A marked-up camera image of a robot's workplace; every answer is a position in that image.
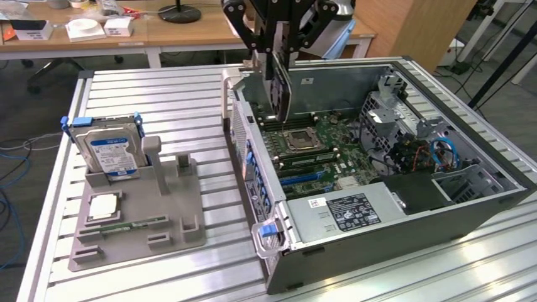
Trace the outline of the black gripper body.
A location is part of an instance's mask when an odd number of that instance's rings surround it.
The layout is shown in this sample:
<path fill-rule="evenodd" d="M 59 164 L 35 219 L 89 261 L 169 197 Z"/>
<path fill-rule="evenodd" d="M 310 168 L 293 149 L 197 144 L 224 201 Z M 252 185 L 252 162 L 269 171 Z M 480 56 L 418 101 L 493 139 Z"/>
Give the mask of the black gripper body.
<path fill-rule="evenodd" d="M 316 1 L 252 0 L 250 4 L 264 25 L 284 21 L 288 21 L 290 24 L 300 24 L 305 13 L 316 5 Z"/>

